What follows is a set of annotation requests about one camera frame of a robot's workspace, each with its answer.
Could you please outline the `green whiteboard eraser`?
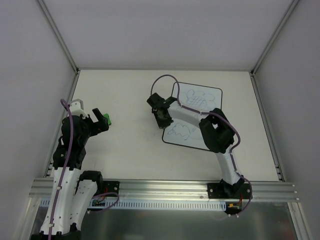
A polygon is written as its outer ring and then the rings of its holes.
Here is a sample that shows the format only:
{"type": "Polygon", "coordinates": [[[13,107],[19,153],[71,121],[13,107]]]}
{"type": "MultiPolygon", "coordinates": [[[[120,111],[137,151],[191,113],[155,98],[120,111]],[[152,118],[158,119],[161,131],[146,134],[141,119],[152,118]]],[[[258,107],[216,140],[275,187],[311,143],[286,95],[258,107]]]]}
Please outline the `green whiteboard eraser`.
{"type": "Polygon", "coordinates": [[[103,116],[107,119],[107,124],[110,126],[112,124],[110,115],[108,113],[103,114],[103,116]]]}

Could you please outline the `small whiteboard black frame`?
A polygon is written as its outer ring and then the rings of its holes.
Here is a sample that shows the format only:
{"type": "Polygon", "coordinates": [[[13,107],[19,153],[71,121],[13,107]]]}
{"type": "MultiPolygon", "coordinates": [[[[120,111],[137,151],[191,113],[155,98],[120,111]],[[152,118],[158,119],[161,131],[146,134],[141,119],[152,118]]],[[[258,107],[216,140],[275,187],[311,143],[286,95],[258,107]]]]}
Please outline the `small whiteboard black frame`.
{"type": "MultiPolygon", "coordinates": [[[[173,84],[171,96],[178,97],[182,106],[202,113],[222,108],[223,91],[220,88],[179,82],[173,84]]],[[[163,142],[208,150],[199,128],[200,120],[206,117],[204,114],[181,108],[174,102],[170,116],[173,122],[164,129],[163,142]]]]}

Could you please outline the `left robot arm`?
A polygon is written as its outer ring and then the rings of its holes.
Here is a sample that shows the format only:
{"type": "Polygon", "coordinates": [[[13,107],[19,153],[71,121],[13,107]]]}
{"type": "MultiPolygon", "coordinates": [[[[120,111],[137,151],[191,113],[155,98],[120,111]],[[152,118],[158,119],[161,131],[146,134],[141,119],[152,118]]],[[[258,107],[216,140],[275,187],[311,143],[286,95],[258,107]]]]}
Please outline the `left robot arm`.
{"type": "Polygon", "coordinates": [[[61,137],[53,154],[53,187],[49,206],[39,233],[32,240],[79,240],[81,226],[93,196],[104,192],[100,171],[82,171],[89,138],[109,129],[108,119],[98,108],[94,122],[73,103],[62,120],[61,137]]]}

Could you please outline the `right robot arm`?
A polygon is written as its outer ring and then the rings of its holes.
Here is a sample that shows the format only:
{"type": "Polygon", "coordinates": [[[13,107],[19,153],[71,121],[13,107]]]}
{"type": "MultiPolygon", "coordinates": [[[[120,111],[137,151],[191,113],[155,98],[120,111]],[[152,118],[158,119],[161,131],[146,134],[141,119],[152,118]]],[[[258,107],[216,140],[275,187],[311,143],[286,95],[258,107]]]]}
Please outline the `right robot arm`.
{"type": "Polygon", "coordinates": [[[160,129],[169,127],[174,119],[199,128],[205,146],[215,153],[221,169],[222,178],[213,189],[219,198],[231,199],[241,193],[245,180],[237,169],[232,153],[238,146],[234,144],[234,136],[238,133],[219,108],[203,112],[182,105],[175,97],[164,99],[157,93],[153,93],[146,102],[160,129]]]}

